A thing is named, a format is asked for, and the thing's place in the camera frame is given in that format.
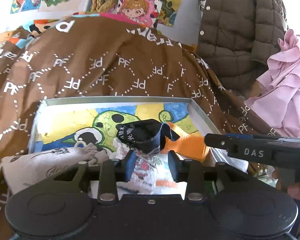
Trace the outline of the person right hand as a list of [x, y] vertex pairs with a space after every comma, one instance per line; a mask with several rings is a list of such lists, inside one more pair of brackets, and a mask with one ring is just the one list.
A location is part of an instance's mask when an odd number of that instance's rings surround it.
[[272, 177], [277, 179], [276, 188], [286, 191], [292, 198], [300, 200], [300, 182], [290, 185], [286, 190], [282, 188], [279, 172], [277, 169], [272, 173]]

